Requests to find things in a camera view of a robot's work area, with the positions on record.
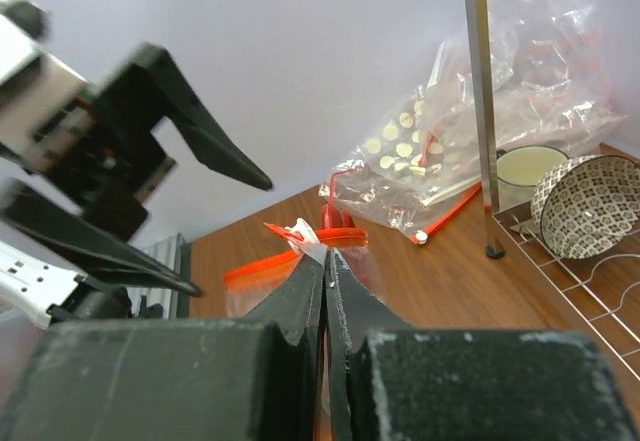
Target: wooden table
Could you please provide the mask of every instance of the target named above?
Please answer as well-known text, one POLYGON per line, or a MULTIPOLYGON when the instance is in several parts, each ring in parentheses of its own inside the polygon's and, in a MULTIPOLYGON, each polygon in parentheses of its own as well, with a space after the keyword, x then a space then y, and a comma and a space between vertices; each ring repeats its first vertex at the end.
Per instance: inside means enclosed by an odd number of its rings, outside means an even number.
MULTIPOLYGON (((191 316, 226 316, 224 273, 284 252, 285 241, 263 222, 292 226, 298 217, 320 228, 325 201, 312 188, 200 238, 192 244, 192 280, 206 295, 191 301, 191 316)), ((481 194, 424 246, 366 220, 369 246, 385 282, 387 304, 420 328, 569 328, 556 309, 530 290, 509 253, 485 256, 481 194)), ((639 396, 627 397, 636 423, 639 396)))

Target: white background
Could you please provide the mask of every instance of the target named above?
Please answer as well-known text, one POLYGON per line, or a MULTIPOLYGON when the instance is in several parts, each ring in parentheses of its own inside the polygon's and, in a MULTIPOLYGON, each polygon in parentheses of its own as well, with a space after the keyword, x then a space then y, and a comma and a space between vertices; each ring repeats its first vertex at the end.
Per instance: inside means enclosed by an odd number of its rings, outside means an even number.
MULTIPOLYGON (((48 47, 92 81, 138 42, 164 44, 274 180, 262 193, 208 172, 165 123, 155 134, 180 167, 147 205, 143 245, 175 232, 194 239, 323 180, 424 81, 438 43, 464 22, 464 0, 38 1, 53 15, 48 47)), ((631 115, 610 141, 640 154, 640 0, 592 1, 605 13, 616 107, 631 115)))

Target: clear plastic bag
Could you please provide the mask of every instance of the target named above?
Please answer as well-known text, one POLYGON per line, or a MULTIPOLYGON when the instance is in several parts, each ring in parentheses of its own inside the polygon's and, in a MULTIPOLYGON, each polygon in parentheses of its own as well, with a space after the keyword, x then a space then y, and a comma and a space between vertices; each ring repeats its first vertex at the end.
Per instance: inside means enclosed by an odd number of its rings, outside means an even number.
MULTIPOLYGON (((367 233, 357 228, 316 231, 321 243, 338 248, 354 276, 378 299, 384 301, 384 284, 367 246, 367 233)), ((230 271, 224 276, 227 315, 244 316, 291 275, 300 256, 293 250, 230 271)))
MULTIPOLYGON (((624 119, 609 105, 592 6, 489 0, 496 144, 592 152, 624 119)), ((336 171, 337 206, 415 238, 480 180, 469 45, 444 41, 428 81, 378 123, 336 171)), ((328 197, 323 184, 320 195, 328 197)))

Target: patterned bowl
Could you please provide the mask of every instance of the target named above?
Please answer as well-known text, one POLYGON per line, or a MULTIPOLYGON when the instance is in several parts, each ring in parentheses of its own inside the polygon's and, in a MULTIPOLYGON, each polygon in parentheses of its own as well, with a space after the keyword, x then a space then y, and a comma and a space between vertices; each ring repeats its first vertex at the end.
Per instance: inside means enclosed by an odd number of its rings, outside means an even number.
POLYGON ((542 241, 557 256, 611 249, 640 218, 640 166, 621 156, 582 156, 545 174, 531 200, 542 241))

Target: metal rack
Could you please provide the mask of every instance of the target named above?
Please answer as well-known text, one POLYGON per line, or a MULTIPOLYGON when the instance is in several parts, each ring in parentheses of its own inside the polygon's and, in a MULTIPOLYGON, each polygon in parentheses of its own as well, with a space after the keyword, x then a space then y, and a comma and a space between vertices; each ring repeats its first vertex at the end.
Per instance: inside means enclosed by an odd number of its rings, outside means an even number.
MULTIPOLYGON (((500 208, 487 0, 465 1, 487 255, 497 259, 506 249, 522 268, 528 287, 542 293, 574 328, 591 334, 611 354, 627 395, 633 396, 640 381, 640 337, 636 334, 640 333, 640 319, 634 321, 628 311, 634 310, 635 295, 640 300, 640 236, 632 233, 604 256, 574 262, 553 255, 532 231, 522 234, 512 229, 531 214, 528 203, 504 211, 500 208), (635 268, 629 263, 636 263, 635 268)), ((635 312, 640 312, 640 301, 635 312)))

